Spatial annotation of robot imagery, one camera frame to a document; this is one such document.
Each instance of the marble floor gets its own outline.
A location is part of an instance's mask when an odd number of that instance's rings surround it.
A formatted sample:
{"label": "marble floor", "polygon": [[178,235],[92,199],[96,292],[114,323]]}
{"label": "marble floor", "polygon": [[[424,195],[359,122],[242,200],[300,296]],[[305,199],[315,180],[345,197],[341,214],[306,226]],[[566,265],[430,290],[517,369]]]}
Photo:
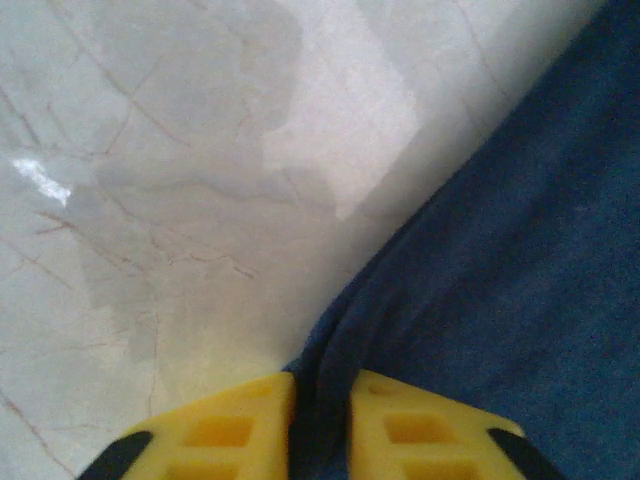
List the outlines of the marble floor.
{"label": "marble floor", "polygon": [[279,369],[602,0],[0,0],[0,478]]}

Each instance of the floor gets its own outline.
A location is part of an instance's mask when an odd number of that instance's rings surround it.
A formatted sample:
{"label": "floor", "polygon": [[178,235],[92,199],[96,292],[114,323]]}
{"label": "floor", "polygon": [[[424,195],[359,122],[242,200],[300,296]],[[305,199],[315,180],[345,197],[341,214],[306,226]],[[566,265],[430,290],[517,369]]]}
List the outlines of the floor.
{"label": "floor", "polygon": [[602,0],[0,0],[0,477],[279,369]]}

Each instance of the white marble tile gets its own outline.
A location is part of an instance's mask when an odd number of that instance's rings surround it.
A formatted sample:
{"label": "white marble tile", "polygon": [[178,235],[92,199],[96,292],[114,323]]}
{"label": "white marble tile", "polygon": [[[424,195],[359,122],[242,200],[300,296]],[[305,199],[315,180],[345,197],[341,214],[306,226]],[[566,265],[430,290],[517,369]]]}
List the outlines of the white marble tile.
{"label": "white marble tile", "polygon": [[601,0],[0,0],[0,477],[273,372]]}

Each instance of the yellow rubber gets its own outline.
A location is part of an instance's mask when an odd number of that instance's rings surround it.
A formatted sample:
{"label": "yellow rubber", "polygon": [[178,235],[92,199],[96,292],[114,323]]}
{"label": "yellow rubber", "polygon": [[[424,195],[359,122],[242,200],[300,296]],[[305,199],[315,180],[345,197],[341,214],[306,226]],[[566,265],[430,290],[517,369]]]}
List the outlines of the yellow rubber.
{"label": "yellow rubber", "polygon": [[127,434],[154,437],[123,480],[286,480],[294,395],[277,373],[142,422]]}
{"label": "yellow rubber", "polygon": [[362,370],[351,392],[352,480],[523,480],[487,434],[510,420]]}

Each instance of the blue pants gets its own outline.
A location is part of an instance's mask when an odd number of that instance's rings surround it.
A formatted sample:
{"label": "blue pants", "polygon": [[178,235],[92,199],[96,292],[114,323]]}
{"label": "blue pants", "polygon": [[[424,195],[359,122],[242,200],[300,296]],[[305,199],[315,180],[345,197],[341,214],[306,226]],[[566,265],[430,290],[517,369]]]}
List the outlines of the blue pants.
{"label": "blue pants", "polygon": [[569,478],[640,478],[640,2],[611,1],[320,318],[287,367],[292,478],[347,478],[361,368],[515,420]]}

